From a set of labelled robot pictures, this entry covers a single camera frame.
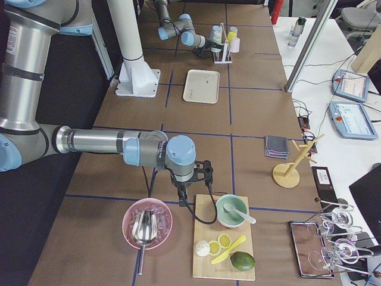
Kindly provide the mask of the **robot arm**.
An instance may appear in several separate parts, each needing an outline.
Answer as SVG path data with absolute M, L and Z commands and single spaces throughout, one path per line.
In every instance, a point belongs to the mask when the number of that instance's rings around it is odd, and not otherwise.
M 190 137 L 161 130 L 93 129 L 108 80 L 92 39 L 95 14 L 115 34 L 125 96 L 153 98 L 159 72 L 145 61 L 132 1 L 4 1 L 9 32 L 1 65 L 1 171 L 56 154 L 119 154 L 130 166 L 196 173 Z
M 212 52 L 219 52 L 222 49 L 221 26 L 214 26 L 209 38 L 199 35 L 195 32 L 193 21 L 189 14 L 180 15 L 177 21 L 173 21 L 170 18 L 167 9 L 169 3 L 170 1 L 166 0 L 154 1 L 155 10 L 160 22 L 158 34 L 162 41 L 180 36 L 182 44 L 200 49 L 201 51 L 210 48 Z

